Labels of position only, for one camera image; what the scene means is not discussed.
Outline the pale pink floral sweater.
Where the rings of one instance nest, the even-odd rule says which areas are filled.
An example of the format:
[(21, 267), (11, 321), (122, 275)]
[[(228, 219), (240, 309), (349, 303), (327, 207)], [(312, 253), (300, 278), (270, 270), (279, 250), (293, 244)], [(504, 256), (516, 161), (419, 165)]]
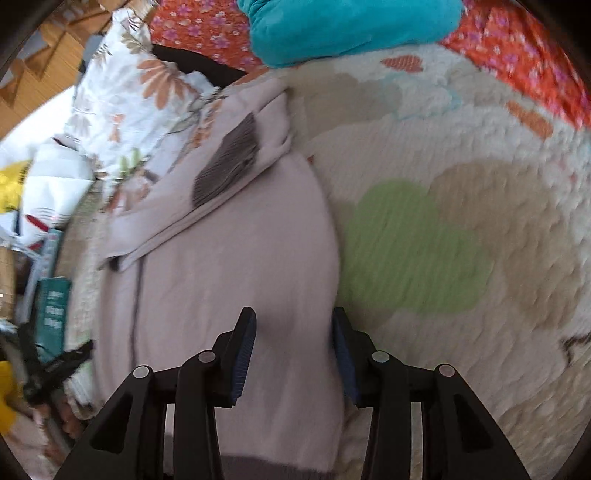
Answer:
[(204, 143), (108, 217), (98, 265), (101, 400), (138, 365), (174, 368), (210, 348), (249, 307), (245, 388), (216, 414), (224, 475), (332, 475), (344, 420), (331, 346), (338, 242), (318, 178), (291, 144), (283, 82), (223, 98)]

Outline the green box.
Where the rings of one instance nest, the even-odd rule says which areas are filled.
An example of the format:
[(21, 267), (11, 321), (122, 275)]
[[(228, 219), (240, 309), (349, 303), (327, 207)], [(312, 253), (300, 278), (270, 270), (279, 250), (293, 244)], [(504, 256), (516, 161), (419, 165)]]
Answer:
[(71, 282), (66, 277), (45, 278), (39, 282), (35, 346), (43, 364), (64, 352), (70, 288)]

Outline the light blue toy board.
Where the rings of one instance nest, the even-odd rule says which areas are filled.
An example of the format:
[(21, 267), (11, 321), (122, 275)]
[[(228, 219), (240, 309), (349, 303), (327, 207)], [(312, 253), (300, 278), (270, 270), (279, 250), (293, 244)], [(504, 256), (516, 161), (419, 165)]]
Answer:
[(31, 267), (27, 282), (27, 293), (33, 294), (40, 280), (51, 278), (54, 275), (63, 234), (62, 230), (50, 229), (45, 236), (40, 254), (33, 261)]

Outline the white paper bag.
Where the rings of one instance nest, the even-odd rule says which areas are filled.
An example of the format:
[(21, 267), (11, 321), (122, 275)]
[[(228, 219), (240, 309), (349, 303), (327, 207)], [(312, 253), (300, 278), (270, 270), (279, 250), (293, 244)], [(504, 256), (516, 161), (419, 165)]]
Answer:
[(24, 176), (16, 219), (2, 216), (1, 227), (16, 244), (31, 248), (68, 224), (94, 181), (86, 157), (49, 139), (37, 147)]

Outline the white floral pillow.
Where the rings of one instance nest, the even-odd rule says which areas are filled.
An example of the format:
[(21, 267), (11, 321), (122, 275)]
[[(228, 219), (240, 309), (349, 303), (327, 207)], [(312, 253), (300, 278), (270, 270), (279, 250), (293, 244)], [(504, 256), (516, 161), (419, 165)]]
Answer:
[(117, 182), (215, 93), (204, 74), (158, 59), (144, 21), (119, 9), (75, 87), (65, 133), (98, 179)]

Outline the wooden headboard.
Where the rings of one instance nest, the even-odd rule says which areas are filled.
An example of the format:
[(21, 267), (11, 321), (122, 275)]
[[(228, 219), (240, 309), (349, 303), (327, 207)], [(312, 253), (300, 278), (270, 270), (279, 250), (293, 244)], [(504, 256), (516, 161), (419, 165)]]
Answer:
[(1, 43), (1, 134), (72, 86), (90, 38), (104, 33), (111, 14), (132, 9), (149, 22), (157, 1), (43, 1), (16, 36)]

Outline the red floral fabric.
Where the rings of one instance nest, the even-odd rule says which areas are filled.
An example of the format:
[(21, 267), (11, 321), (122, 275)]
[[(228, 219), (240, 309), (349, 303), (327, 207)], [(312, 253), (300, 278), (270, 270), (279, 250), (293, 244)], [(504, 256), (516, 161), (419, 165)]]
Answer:
[[(163, 1), (152, 42), (252, 72), (249, 21), (235, 1)], [(459, 28), (441, 45), (471, 60), (580, 130), (590, 126), (590, 88), (549, 31), (511, 1), (467, 1)]]

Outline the teal folded garment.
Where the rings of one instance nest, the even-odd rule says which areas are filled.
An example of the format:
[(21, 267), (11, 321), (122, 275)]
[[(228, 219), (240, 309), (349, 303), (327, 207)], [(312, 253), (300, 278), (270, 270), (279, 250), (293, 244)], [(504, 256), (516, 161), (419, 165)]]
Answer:
[(283, 68), (407, 44), (434, 43), (456, 30), (461, 1), (239, 1), (252, 52)]

